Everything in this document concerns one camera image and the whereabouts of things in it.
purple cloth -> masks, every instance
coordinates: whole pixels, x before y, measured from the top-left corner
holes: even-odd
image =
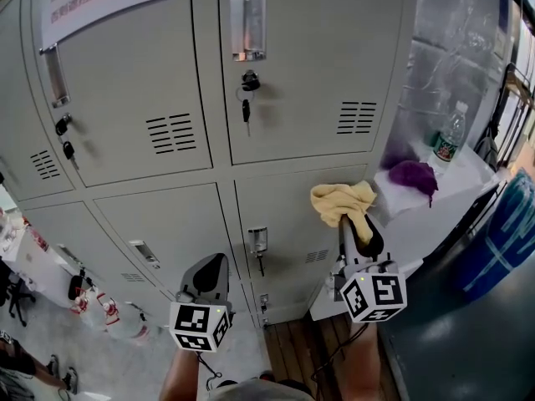
[[[392,168],[388,176],[393,183],[415,187],[424,195],[428,195],[429,207],[431,208],[433,194],[438,190],[438,184],[435,172],[428,164],[406,160]]]

human arm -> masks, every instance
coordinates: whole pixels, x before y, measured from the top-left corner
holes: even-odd
[[[199,361],[193,351],[177,349],[160,393],[160,401],[196,401]]]
[[[351,326],[351,336],[361,324]],[[380,359],[377,347],[377,325],[368,328],[345,352],[343,382],[340,387],[344,401],[377,401],[380,395]]]

wire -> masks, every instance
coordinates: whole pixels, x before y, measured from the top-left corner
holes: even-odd
[[[67,399],[61,396],[61,391],[65,392],[65,395],[67,395]],[[70,401],[70,395],[65,389],[58,389],[58,396],[59,396],[59,399],[61,399],[61,401]]]
[[[202,359],[201,354],[199,352],[197,352],[196,354],[197,354],[197,360],[199,361],[199,363],[204,365],[208,369],[208,371],[213,374],[213,376],[208,378],[208,380],[206,381],[206,390],[211,391],[211,381],[216,378],[222,378],[223,375],[219,372],[215,372],[214,370],[212,370],[211,367],[206,363],[206,361]]]
[[[316,371],[313,372],[312,376],[310,376],[310,378],[312,379],[313,382],[316,383],[316,399],[319,399],[319,384],[318,384],[318,380],[316,380],[316,376],[318,376],[318,373],[323,370],[325,367],[329,366],[332,362],[333,362],[333,359],[334,357],[336,356],[336,354],[338,352],[340,352],[340,349],[342,349],[343,347],[351,344],[352,342],[354,342],[357,338],[359,338],[360,336],[362,336],[362,333],[366,331],[366,328],[368,328],[368,323],[366,323],[365,325],[363,325],[361,328],[359,328],[359,330],[357,330],[357,332],[351,336],[350,338],[348,338],[345,342],[341,343],[338,345],[338,347],[336,348],[336,350],[331,354],[331,356],[329,357],[329,359],[321,366],[319,366],[318,368],[316,368]]]

key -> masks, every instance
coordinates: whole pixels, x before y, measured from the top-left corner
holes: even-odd
[[[74,159],[74,147],[72,144],[70,144],[70,141],[64,142],[64,153],[65,153],[65,157],[73,163],[74,168],[78,170],[79,169],[78,164],[76,163],[76,160]]]
[[[244,99],[242,102],[243,121],[247,124],[247,136],[251,136],[251,128],[249,127],[249,118],[251,117],[251,107],[249,100]]]

white cabinet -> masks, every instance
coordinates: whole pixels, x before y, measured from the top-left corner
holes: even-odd
[[[247,244],[247,229],[267,227],[264,277],[258,259],[248,254],[255,303],[269,295],[267,316],[284,321],[307,311],[314,289],[329,274],[338,255],[338,230],[328,227],[310,204],[310,189],[318,184],[355,184],[365,166],[270,175],[236,182],[237,200]]]
[[[84,203],[48,206],[24,215],[56,252],[72,265],[81,262],[104,290],[154,286],[110,240]]]
[[[33,36],[40,47],[40,0]],[[140,4],[59,43],[70,103],[66,134],[85,185],[211,167],[197,82],[191,0]],[[54,101],[37,56],[47,101]]]
[[[371,151],[404,0],[232,1],[220,0],[220,23],[233,163]],[[266,58],[235,61],[239,45],[265,46]],[[238,90],[249,69],[262,84],[250,136],[237,97],[251,98]]]
[[[0,12],[0,172],[23,201],[72,190],[39,120],[21,43],[21,0]]]
[[[181,290],[184,272],[202,258],[222,252],[229,262],[232,295],[236,307],[244,305],[234,255],[215,184],[152,191],[95,201],[126,245],[171,293]],[[142,243],[147,261],[135,244]]]

